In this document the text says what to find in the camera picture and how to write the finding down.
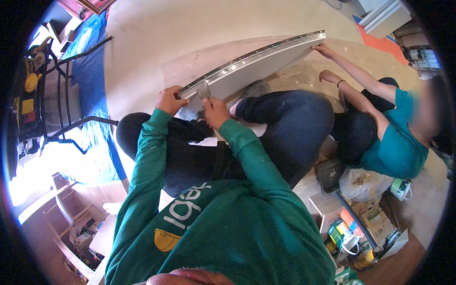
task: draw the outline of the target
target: black metal frame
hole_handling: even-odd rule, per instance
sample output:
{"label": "black metal frame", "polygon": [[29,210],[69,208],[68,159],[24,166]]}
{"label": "black metal frame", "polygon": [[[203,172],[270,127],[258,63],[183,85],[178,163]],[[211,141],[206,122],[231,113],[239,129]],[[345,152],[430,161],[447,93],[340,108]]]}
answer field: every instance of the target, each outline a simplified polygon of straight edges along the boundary
{"label": "black metal frame", "polygon": [[[43,153],[44,146],[46,144],[50,143],[50,142],[55,142],[55,141],[58,142],[58,143],[61,143],[61,144],[74,144],[75,147],[77,147],[77,149],[79,151],[81,151],[82,154],[86,154],[87,150],[83,150],[74,140],[65,138],[65,133],[66,132],[68,132],[69,130],[72,130],[72,129],[76,128],[77,126],[80,126],[80,125],[82,125],[82,124],[84,124],[86,122],[89,122],[89,121],[97,121],[97,122],[100,122],[100,123],[112,124],[112,125],[115,125],[115,126],[117,126],[117,124],[119,123],[119,121],[109,120],[109,119],[100,118],[100,117],[96,117],[96,116],[89,116],[89,117],[86,117],[86,118],[84,118],[84,119],[72,124],[71,123],[71,117],[70,117],[70,103],[69,103],[69,98],[68,98],[68,79],[70,79],[72,77],[72,75],[69,75],[69,63],[70,63],[70,61],[72,61],[74,59],[77,59],[77,58],[80,58],[80,57],[84,57],[84,56],[92,53],[97,48],[101,47],[102,45],[104,45],[105,43],[107,43],[108,41],[110,41],[112,39],[113,39],[113,37],[109,36],[106,39],[104,39],[103,41],[101,41],[98,44],[96,44],[90,50],[88,50],[86,52],[83,52],[83,53],[80,53],[80,54],[77,54],[77,55],[75,55],[73,57],[69,57],[67,59],[61,60],[59,62],[57,61],[56,55],[52,52],[52,50],[50,48],[52,42],[47,45],[49,54],[51,55],[52,59],[54,60],[54,66],[52,68],[50,68],[49,70],[46,70],[46,72],[44,73],[43,80],[40,82],[40,85],[42,85],[42,87],[43,87],[43,92],[41,93],[40,96],[43,96],[43,94],[44,94],[44,83],[45,83],[46,75],[51,73],[52,71],[54,71],[56,69],[58,71],[58,77],[57,77],[57,104],[58,104],[58,115],[59,115],[60,128],[61,129],[60,129],[60,131],[56,132],[52,136],[47,136],[46,124],[45,124],[45,116],[44,116],[44,98],[40,98],[40,103],[41,103],[41,105],[40,105],[40,107],[41,107],[41,111],[40,111],[40,113],[41,113],[41,121],[42,121],[42,125],[44,127],[44,132],[43,132],[44,141],[43,141],[43,145],[41,146],[41,149],[40,149],[40,156]],[[60,66],[62,64],[65,64],[65,63],[66,63],[66,71],[64,72],[60,68]],[[60,98],[61,98],[61,94],[60,94],[60,77],[61,76],[63,76],[65,78],[65,105],[66,105],[66,109],[67,109],[67,119],[68,119],[68,126],[66,126],[66,127],[63,127],[62,107],[61,107],[61,102],[60,102]]]}

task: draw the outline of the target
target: cardboard box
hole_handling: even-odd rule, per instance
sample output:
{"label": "cardboard box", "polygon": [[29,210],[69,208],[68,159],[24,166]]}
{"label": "cardboard box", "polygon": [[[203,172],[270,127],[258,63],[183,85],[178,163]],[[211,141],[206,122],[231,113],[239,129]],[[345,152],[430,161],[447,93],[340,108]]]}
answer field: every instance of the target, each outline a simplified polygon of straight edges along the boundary
{"label": "cardboard box", "polygon": [[377,204],[364,212],[361,217],[377,245],[383,247],[386,237],[394,230],[394,226],[382,208]]}

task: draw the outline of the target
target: plastic bag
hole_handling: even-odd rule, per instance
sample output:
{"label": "plastic bag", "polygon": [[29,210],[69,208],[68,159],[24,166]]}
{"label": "plastic bag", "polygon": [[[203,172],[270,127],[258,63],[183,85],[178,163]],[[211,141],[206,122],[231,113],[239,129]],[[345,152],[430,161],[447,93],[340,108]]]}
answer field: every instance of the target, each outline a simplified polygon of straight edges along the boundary
{"label": "plastic bag", "polygon": [[366,202],[385,192],[394,178],[362,168],[346,169],[339,179],[342,196]]}

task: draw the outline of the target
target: paint can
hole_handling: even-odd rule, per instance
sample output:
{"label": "paint can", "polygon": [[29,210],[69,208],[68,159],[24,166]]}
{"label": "paint can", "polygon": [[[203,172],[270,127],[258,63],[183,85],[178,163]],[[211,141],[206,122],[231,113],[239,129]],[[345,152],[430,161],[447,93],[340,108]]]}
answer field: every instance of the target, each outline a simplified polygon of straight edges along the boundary
{"label": "paint can", "polygon": [[[332,242],[339,248],[340,251],[346,251],[351,255],[357,255],[359,252],[358,241],[361,238],[353,233],[347,223],[341,218],[338,218],[328,230],[329,237]],[[357,252],[351,252],[350,249],[357,246]]]}
{"label": "paint can", "polygon": [[399,201],[410,200],[412,197],[410,185],[410,181],[396,178],[391,185],[390,192],[395,195]]}

